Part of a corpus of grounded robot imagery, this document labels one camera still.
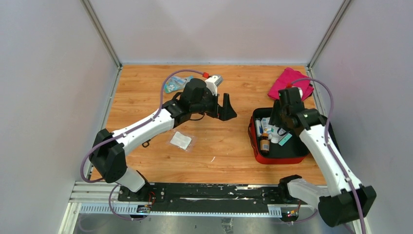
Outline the brown medicine bottle orange cap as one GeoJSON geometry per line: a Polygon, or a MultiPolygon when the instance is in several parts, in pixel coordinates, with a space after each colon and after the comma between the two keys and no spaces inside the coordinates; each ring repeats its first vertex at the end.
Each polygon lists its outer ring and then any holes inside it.
{"type": "Polygon", "coordinates": [[[260,152],[265,155],[270,151],[270,141],[268,133],[263,133],[260,138],[260,152]]]}

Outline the small green box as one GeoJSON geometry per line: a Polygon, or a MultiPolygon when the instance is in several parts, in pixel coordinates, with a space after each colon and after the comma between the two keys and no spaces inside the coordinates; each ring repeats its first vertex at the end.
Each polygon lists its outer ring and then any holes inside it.
{"type": "Polygon", "coordinates": [[[219,86],[222,82],[223,82],[222,76],[218,76],[217,81],[216,81],[216,85],[219,86]]]}

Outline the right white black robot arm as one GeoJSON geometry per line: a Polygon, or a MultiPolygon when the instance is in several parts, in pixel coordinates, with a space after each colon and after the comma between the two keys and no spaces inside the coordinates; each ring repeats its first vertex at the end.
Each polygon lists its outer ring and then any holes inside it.
{"type": "Polygon", "coordinates": [[[372,186],[365,186],[345,163],[329,134],[329,122],[317,109],[307,109],[297,87],[278,91],[271,120],[294,132],[315,159],[327,183],[321,188],[299,175],[280,179],[278,197],[283,203],[299,199],[316,208],[330,227],[364,218],[376,199],[372,186]]]}

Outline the clear bag white gauze pad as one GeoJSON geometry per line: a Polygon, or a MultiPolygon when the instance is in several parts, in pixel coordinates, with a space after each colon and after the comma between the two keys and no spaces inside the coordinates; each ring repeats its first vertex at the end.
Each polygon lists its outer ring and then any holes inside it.
{"type": "Polygon", "coordinates": [[[193,135],[173,130],[171,132],[171,136],[167,140],[167,143],[189,153],[190,151],[192,151],[196,140],[197,138],[193,135]]]}

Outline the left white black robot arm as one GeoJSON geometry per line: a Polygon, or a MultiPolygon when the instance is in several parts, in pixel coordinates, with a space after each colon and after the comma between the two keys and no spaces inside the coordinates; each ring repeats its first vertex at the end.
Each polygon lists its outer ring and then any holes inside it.
{"type": "Polygon", "coordinates": [[[107,183],[117,183],[130,190],[137,201],[149,196],[147,180],[136,170],[129,168],[126,156],[135,148],[158,134],[172,130],[189,121],[193,114],[205,114],[221,121],[237,116],[230,104],[229,94],[218,103],[218,86],[223,82],[219,75],[206,80],[193,78],[171,100],[163,103],[153,114],[120,130],[99,131],[88,156],[91,164],[107,183]]]}

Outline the small white plastic bottle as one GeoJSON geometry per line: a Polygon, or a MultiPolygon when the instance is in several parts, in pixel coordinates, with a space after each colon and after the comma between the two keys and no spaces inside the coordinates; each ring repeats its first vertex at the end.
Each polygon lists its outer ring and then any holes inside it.
{"type": "Polygon", "coordinates": [[[271,129],[271,142],[278,144],[282,139],[283,129],[277,126],[273,126],[271,129]]]}

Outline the white blue bandage roll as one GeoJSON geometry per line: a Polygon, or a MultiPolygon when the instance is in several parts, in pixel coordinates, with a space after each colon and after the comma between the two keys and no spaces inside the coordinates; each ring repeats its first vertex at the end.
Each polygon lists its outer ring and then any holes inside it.
{"type": "Polygon", "coordinates": [[[256,129],[256,136],[261,137],[263,134],[262,124],[260,119],[255,119],[255,129],[256,129]]]}

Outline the clear bag teal header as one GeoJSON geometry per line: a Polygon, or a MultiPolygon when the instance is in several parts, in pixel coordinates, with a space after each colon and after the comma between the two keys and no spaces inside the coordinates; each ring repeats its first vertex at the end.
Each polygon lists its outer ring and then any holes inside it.
{"type": "Polygon", "coordinates": [[[290,133],[285,134],[278,142],[278,144],[280,146],[283,146],[284,144],[286,144],[290,138],[292,137],[292,135],[290,133]]]}

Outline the white blue swab packet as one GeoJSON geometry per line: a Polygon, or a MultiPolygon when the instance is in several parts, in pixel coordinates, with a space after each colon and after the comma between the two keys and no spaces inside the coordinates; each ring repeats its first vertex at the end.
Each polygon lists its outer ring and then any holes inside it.
{"type": "Polygon", "coordinates": [[[267,134],[272,133],[272,130],[273,130],[274,126],[271,125],[269,123],[269,121],[270,121],[270,117],[263,117],[261,119],[261,129],[262,129],[263,133],[267,133],[267,134]]]}

